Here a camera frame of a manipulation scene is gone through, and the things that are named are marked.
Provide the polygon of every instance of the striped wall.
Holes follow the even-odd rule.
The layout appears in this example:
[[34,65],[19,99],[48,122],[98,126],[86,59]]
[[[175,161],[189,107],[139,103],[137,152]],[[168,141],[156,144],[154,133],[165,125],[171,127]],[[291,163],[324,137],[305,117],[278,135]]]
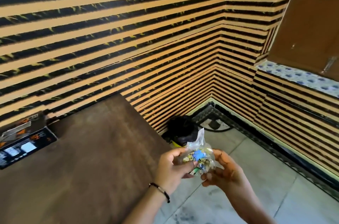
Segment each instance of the striped wall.
[[0,0],[0,126],[121,93],[158,132],[215,98],[339,175],[338,100],[254,65],[289,0]]

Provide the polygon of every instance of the brown table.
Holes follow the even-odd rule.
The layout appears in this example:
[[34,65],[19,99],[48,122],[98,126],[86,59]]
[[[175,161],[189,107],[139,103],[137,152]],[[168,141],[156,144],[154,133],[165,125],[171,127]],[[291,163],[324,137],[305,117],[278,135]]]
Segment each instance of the brown table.
[[0,171],[1,224],[121,223],[169,150],[121,95],[51,129],[57,142]]

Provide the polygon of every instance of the clear plastic bag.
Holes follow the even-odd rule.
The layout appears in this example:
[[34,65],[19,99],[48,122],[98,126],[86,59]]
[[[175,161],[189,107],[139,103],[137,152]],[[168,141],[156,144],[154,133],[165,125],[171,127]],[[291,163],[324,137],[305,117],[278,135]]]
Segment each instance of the clear plastic bag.
[[202,175],[210,169],[215,168],[215,157],[209,144],[205,142],[204,129],[198,132],[197,140],[187,142],[185,145],[188,150],[179,156],[179,162],[197,161],[198,165],[189,174]]

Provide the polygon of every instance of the black bracelet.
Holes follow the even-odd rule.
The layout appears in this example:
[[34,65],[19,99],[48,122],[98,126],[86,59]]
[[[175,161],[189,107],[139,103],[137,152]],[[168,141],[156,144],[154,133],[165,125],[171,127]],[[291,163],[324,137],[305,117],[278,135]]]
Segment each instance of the black bracelet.
[[150,187],[150,186],[155,186],[156,188],[158,188],[159,191],[162,192],[166,196],[167,203],[170,203],[170,196],[166,193],[166,191],[162,187],[159,187],[156,183],[150,183],[150,185],[148,187]]

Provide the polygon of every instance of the blue flower pattern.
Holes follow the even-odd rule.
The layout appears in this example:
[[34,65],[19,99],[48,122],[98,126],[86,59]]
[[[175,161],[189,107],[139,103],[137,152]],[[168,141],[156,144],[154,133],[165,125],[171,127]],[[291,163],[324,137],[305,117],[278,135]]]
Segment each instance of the blue flower pattern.
[[291,82],[315,89],[328,95],[339,98],[339,82],[321,77],[311,72],[305,72],[297,68],[292,68],[265,61],[257,66],[259,70],[279,76]]

